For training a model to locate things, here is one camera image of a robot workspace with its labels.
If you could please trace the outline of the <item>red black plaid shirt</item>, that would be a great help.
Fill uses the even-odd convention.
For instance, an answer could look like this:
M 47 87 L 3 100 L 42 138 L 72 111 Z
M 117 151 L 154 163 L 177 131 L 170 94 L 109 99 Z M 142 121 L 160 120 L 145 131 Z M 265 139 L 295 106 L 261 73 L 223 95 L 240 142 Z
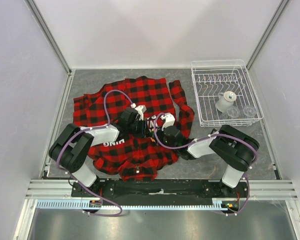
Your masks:
M 73 123 L 80 127 L 104 125 L 108 120 L 115 120 L 131 103 L 145 105 L 145 118 L 149 127 L 159 128 L 163 121 L 156 117 L 160 113 L 171 113 L 175 125 L 185 137 L 191 132 L 195 118 L 193 109 L 188 106 L 185 91 L 179 80 L 167 83 L 165 78 L 152 79 L 146 76 L 126 78 L 107 83 L 98 92 L 84 94 L 74 98 Z M 178 155 L 167 148 L 151 143 L 152 160 L 158 171 L 178 161 Z

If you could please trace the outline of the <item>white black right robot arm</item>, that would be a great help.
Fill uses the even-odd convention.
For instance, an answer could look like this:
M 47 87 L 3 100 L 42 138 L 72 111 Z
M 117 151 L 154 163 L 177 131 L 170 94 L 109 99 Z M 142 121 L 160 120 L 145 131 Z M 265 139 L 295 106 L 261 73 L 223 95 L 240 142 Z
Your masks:
M 225 197 L 237 191 L 237 185 L 245 172 L 258 158 L 260 144 L 249 135 L 230 125 L 202 138 L 185 137 L 176 126 L 154 128 L 155 142 L 175 152 L 184 160 L 195 160 L 207 155 L 218 155 L 226 164 L 226 170 L 219 184 L 219 191 Z

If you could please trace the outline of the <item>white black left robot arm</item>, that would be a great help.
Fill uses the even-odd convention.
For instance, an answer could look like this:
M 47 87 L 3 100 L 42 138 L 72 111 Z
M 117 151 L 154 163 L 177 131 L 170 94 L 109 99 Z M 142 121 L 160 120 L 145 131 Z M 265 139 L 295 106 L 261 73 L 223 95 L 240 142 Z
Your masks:
M 110 124 L 79 127 L 70 123 L 49 150 L 58 167 L 66 170 L 82 185 L 89 197 L 100 191 L 97 175 L 89 169 L 86 158 L 108 175 L 120 175 L 124 181 L 154 180 L 157 176 L 152 159 L 151 141 L 146 137 L 148 124 L 144 105 L 127 107 Z

